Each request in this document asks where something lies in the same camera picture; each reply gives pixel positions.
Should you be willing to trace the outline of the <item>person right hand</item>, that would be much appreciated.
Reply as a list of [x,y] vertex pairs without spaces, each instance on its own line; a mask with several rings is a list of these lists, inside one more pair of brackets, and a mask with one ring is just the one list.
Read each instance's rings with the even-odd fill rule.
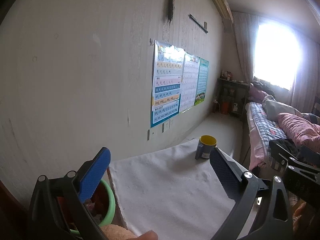
[[295,239],[319,239],[319,210],[304,202],[296,209],[293,217]]

